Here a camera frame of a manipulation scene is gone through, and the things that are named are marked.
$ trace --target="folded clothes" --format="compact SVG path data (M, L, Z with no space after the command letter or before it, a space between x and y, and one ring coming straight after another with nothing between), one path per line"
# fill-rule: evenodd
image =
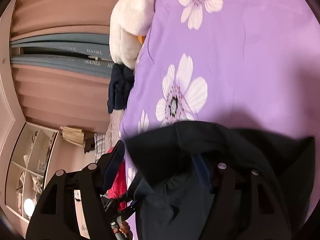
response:
M124 114L124 110L114 110L110 114L110 123L105 136L105 147L109 150L114 147L119 139L119 126Z
M108 113L113 109L126 109L130 90L133 87L133 71L125 65L114 64L109 83Z

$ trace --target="white stuffed animal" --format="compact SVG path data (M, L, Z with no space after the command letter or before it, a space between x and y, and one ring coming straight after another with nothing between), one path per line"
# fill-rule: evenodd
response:
M117 64L134 70L142 44L152 23L155 0L119 0L110 19L110 54Z

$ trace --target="pink curtain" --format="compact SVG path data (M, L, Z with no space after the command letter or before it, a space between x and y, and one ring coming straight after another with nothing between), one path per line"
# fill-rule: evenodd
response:
M65 70L12 64L12 77L29 122L52 128L106 132L109 80Z
M118 0L17 0L11 41L53 33L108 34Z

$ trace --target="plaid fabric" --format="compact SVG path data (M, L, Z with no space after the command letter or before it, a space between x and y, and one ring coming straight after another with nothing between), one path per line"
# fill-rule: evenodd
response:
M104 142L105 134L94 134L94 142L96 146L96 157L94 162L97 163L102 154L106 153L106 144Z

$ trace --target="purple bedsheet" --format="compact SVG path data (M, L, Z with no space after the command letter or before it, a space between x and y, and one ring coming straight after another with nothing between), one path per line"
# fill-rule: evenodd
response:
M155 10L123 138L188 119L314 135L318 149L320 26L305 0L156 0ZM125 160L129 185L135 167ZM319 173L318 154L309 213Z

